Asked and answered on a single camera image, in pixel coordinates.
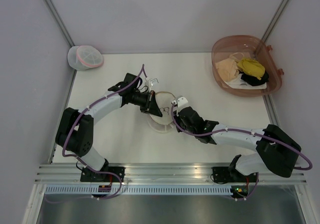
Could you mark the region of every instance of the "black mounting plate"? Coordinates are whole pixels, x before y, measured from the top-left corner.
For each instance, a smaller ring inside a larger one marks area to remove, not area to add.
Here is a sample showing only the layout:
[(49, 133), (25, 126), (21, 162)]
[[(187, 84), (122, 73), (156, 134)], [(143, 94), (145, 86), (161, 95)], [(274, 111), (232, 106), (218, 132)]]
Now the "black mounting plate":
[[(108, 172), (112, 172), (118, 175), (121, 179), (121, 182), (124, 181), (124, 170), (125, 168), (123, 166), (109, 166), (107, 169)], [(110, 176), (111, 175), (107, 174), (97, 174), (88, 170), (87, 168), (83, 168), (81, 172), (80, 182), (110, 182)], [(112, 182), (119, 183), (119, 180), (115, 176), (112, 176)]]
[(246, 183), (247, 182), (247, 178), (249, 179), (250, 183), (255, 183), (257, 178), (256, 178), (256, 174), (253, 173), (251, 175), (248, 176), (243, 176), (243, 177), (239, 177), (239, 179), (234, 180), (231, 176), (230, 176), (230, 172), (228, 170), (228, 166), (217, 166), (217, 167), (212, 167), (212, 176), (214, 179), (215, 183)]

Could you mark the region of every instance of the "black cloth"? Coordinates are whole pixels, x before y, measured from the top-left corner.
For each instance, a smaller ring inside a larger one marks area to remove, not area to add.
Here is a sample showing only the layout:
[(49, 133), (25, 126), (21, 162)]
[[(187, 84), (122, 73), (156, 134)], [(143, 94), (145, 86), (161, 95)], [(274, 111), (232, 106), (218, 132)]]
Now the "black cloth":
[(243, 74), (241, 76), (241, 79), (246, 81), (248, 84), (252, 86), (258, 86), (258, 85), (263, 85), (265, 82), (268, 82), (269, 74), (265, 71), (264, 75), (261, 77), (261, 80), (259, 80), (255, 76)]

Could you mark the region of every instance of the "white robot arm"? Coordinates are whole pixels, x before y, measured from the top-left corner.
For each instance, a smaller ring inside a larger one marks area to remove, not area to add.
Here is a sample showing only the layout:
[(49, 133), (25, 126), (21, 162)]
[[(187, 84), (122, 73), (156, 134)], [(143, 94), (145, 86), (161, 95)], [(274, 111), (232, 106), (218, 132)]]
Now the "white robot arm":
[(228, 169), (233, 178), (266, 170), (282, 177), (291, 176), (301, 148), (278, 126), (245, 129), (203, 120), (183, 96), (173, 101), (171, 109), (178, 132), (193, 135), (202, 143), (233, 145), (256, 152), (247, 156), (238, 155), (233, 159)]
[[(92, 145), (94, 125), (111, 111), (129, 103), (140, 106), (142, 113), (162, 117), (155, 99), (155, 92), (153, 90), (140, 92), (138, 89), (140, 81), (142, 81), (140, 77), (127, 73), (124, 81), (108, 89), (109, 92), (104, 95), (105, 98), (100, 98), (96, 104), (84, 108), (87, 109), (85, 115), (82, 115), (84, 109), (65, 109), (55, 142), (77, 155), (93, 171), (110, 171), (108, 161), (99, 155)], [(256, 152), (247, 156), (238, 155), (233, 159), (228, 171), (234, 181), (243, 179), (244, 176), (254, 172), (266, 170), (282, 177), (291, 176), (301, 148), (279, 127), (269, 125), (266, 129), (244, 129), (226, 126), (216, 121), (203, 120), (182, 96), (174, 100), (171, 109), (173, 122), (178, 132), (193, 135), (202, 143), (233, 145)], [(78, 129), (72, 130), (78, 117)], [(286, 147), (274, 144), (270, 140), (279, 141)]]

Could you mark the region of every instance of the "orange basket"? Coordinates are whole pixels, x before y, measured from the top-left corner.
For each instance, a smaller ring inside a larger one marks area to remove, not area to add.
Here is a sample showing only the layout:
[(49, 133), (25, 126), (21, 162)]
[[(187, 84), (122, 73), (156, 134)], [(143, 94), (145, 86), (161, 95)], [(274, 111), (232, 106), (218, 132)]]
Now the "orange basket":
[[(218, 85), (225, 91), (243, 97), (255, 97), (268, 95), (276, 92), (282, 85), (281, 75), (282, 69), (277, 69), (269, 51), (272, 50), (271, 46), (266, 46), (264, 42), (256, 37), (248, 35), (234, 35), (228, 36), (218, 40), (212, 48), (212, 72)], [(259, 61), (269, 74), (266, 89), (261, 90), (243, 90), (234, 89), (227, 85), (220, 77), (216, 63), (227, 59), (231, 54), (241, 52), (252, 59)]]

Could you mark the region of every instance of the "mesh laundry bag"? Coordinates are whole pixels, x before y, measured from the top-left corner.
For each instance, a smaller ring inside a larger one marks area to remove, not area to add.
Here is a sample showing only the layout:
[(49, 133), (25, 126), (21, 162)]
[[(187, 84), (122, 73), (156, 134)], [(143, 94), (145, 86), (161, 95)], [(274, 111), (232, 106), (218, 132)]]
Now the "mesh laundry bag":
[(175, 99), (175, 96), (167, 91), (156, 92), (155, 96), (155, 100), (161, 110), (162, 117), (149, 115), (147, 122), (156, 132), (167, 133), (175, 127), (170, 112), (171, 102)]
[(76, 70), (99, 67), (104, 63), (102, 54), (92, 46), (74, 46), (68, 52), (68, 63)]

